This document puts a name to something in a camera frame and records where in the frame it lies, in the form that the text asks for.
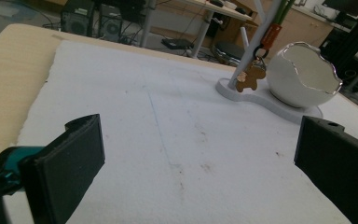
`white stand base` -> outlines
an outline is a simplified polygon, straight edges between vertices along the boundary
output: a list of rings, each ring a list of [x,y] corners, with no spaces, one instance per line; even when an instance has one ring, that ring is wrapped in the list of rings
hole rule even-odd
[[[219,79],[216,84],[216,90],[229,100],[235,102],[246,101],[262,105],[274,114],[296,124],[301,124],[303,116],[311,116],[319,119],[323,118],[323,113],[318,106],[295,108],[278,100],[269,91],[269,85],[264,80],[257,82],[257,90],[252,91],[250,89],[245,89],[243,92],[232,90],[228,86],[228,82],[228,78]]]

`white bowl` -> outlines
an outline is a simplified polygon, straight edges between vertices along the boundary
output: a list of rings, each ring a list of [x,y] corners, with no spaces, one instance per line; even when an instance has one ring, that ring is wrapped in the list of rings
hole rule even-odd
[[[225,7],[228,7],[228,8],[231,8],[231,9],[235,10],[235,8],[237,8],[237,5],[235,5],[234,3],[226,1],[225,2]]]
[[[271,93],[293,107],[323,104],[342,86],[334,66],[319,49],[304,42],[281,49],[268,63],[266,72]]]

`floor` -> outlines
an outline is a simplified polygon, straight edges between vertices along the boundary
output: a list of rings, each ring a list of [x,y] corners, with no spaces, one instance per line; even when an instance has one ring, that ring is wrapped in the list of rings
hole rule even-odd
[[[0,32],[5,29],[9,24],[12,23],[24,23],[30,24],[39,27],[51,28],[53,24],[54,29],[59,28],[60,15],[54,14],[51,12],[46,12],[38,8],[31,7],[29,5],[24,5],[22,2],[14,0],[0,0]],[[131,36],[133,40],[132,45],[138,46],[140,43],[140,38],[142,36],[142,29],[138,24],[132,24],[130,22],[124,21],[123,27],[127,27],[123,35]],[[162,52],[167,52],[171,54],[181,55],[186,57],[187,52],[184,49],[172,50],[168,49],[166,46],[161,44],[161,39],[167,38],[163,35],[151,34],[148,38],[146,47],[152,50],[158,50]],[[215,57],[212,55],[209,49],[201,48],[198,58],[203,61],[208,61],[212,63],[218,63]],[[346,95],[349,99],[358,104],[358,93],[353,95]]]

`small brown figure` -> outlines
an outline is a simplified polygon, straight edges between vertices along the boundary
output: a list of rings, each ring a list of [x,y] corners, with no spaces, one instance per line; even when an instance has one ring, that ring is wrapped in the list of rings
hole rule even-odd
[[[257,80],[266,77],[266,66],[263,59],[257,57],[252,61],[246,72],[241,72],[237,76],[236,89],[238,92],[243,92],[245,88],[251,88],[253,91],[257,89]]]

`stain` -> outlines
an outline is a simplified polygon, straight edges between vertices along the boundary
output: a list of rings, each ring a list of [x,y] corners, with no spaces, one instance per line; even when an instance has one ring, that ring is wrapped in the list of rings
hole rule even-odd
[[[171,164],[172,177],[178,188],[178,196],[183,202],[185,200],[185,171],[181,164]]]
[[[212,165],[210,165],[210,164],[202,164],[200,167],[201,167],[201,168],[205,171],[205,173],[207,173],[207,174],[213,174],[213,173],[214,173],[213,167],[212,167]]]
[[[203,77],[202,75],[199,75],[199,77],[200,77],[202,80],[204,80],[204,81],[206,81],[206,82],[209,82],[209,80],[205,79],[205,77]]]
[[[283,157],[284,156],[282,153],[279,153],[279,152],[275,152],[275,154],[277,154],[278,157]]]
[[[203,143],[208,142],[208,137],[206,135],[206,132],[203,131],[203,127],[199,123],[196,123],[194,125],[194,128],[196,128],[200,132],[200,134],[202,134],[200,141],[203,142]]]

